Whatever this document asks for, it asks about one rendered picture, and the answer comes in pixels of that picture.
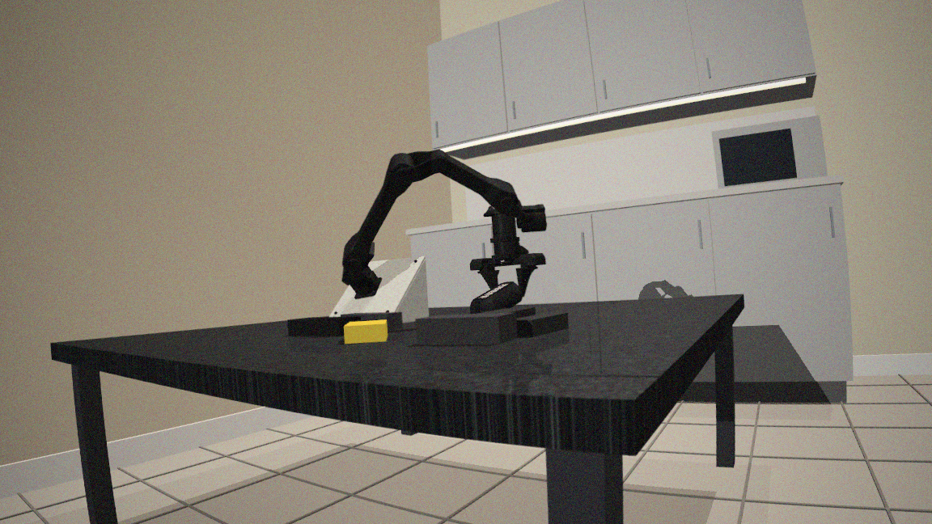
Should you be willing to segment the yellow rectangular block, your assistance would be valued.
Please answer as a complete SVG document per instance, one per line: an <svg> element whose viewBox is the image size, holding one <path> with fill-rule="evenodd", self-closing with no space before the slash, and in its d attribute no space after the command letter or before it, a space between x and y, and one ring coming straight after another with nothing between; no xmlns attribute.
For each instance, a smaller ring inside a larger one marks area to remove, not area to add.
<svg viewBox="0 0 932 524"><path fill-rule="evenodd" d="M386 342L388 326L386 319L350 322L344 325L345 344L364 342Z"/></svg>

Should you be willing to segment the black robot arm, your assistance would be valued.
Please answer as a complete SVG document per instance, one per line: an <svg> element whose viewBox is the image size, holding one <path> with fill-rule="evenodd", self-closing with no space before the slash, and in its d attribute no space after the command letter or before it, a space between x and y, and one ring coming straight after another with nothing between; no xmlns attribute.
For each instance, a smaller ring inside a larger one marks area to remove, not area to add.
<svg viewBox="0 0 932 524"><path fill-rule="evenodd" d="M394 154L366 220L360 231L352 235L344 247L342 284L354 289L355 299L374 297L378 292L382 277L378 278L371 272L368 264L375 254L373 240L395 200L413 182L421 181L433 173L443 173L486 199L490 207L483 217L492 217L493 235L516 233L515 218L522 232L546 230L544 205L522 205L510 183L482 175L440 149Z"/></svg>

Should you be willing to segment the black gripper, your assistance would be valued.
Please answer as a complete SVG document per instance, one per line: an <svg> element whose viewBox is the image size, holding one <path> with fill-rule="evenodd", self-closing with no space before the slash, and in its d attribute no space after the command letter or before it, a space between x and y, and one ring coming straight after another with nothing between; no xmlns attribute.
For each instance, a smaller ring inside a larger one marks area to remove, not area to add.
<svg viewBox="0 0 932 524"><path fill-rule="evenodd" d="M508 264L521 264L521 268L517 268L516 272L517 277L519 277L520 296L523 298L527 290L530 275L535 269L538 269L538 264L545 264L545 257L542 255L542 252L530 252L530 254L522 254L519 257L519 245L517 245L519 237L517 237L515 232L499 233L493 236L494 239L490 239L490 242L494 243L494 256L492 256L492 258L483 258L483 260L472 260L470 263L470 272L472 270L479 270L477 273L483 276L486 284L492 289L498 285L499 270L495 270L494 267L508 266ZM504 262L501 262L501 260L504 260Z"/></svg>

